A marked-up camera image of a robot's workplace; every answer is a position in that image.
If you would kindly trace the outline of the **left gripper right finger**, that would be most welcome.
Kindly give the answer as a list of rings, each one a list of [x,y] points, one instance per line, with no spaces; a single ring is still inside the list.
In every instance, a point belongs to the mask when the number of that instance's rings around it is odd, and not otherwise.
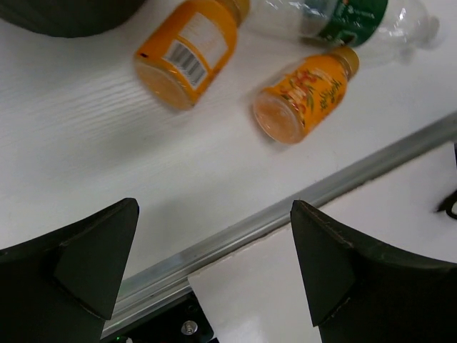
[[[391,246],[296,200],[291,228],[323,342],[454,342],[456,265]]]

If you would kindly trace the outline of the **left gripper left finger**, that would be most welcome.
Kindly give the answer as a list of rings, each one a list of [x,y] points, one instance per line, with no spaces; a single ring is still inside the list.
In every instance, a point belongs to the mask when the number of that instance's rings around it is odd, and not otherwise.
[[[139,204],[125,198],[1,250],[2,342],[99,342],[114,312]]]

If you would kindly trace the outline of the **orange juice bottle fruit label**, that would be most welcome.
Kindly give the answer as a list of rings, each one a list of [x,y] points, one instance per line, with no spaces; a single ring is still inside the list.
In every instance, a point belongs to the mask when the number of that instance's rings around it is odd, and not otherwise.
[[[282,144],[303,141],[341,103],[359,66],[357,53],[342,46],[286,68],[253,99],[258,125]]]

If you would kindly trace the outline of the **large clear green-label bottle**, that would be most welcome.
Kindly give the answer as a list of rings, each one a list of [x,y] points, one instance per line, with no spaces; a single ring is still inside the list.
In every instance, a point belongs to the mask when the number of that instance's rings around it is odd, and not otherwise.
[[[440,29],[422,1],[252,1],[247,27],[314,46],[349,46],[364,67],[407,63]]]

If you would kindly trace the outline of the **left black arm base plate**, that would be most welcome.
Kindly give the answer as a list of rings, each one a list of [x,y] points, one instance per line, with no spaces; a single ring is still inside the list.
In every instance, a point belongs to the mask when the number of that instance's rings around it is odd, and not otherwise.
[[[218,338],[191,292],[101,339],[102,342],[217,342]]]

